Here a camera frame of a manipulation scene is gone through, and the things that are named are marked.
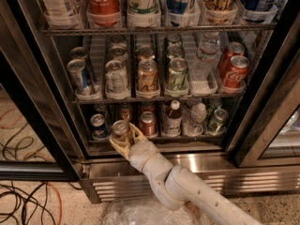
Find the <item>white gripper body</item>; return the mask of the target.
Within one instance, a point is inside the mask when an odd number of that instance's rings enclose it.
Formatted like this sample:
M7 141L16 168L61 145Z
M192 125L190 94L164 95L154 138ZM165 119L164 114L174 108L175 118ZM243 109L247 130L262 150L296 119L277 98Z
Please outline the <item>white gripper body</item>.
M159 154L156 146L150 141L139 141L129 151L129 163L139 172L153 173L158 166L155 164Z

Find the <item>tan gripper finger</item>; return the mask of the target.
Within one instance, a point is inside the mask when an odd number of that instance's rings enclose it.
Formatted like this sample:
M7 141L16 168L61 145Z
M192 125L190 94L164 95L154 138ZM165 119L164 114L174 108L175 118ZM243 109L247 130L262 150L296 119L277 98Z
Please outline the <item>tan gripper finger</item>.
M121 142L116 140L115 138L109 139L112 147L126 160L129 160L129 152L131 148L131 144L129 142Z
M147 138L143 135L143 133L132 123L129 124L132 132L133 141L135 143L140 141L146 141Z

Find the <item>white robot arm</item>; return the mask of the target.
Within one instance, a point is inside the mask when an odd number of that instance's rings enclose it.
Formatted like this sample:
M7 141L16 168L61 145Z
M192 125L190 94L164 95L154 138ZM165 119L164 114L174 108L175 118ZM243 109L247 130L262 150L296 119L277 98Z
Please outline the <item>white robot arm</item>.
M181 165L173 165L133 124L124 120L114 122L109 140L133 168L147 177L153 193L168 209L177 210L191 202L217 225L262 225L209 187L197 174Z

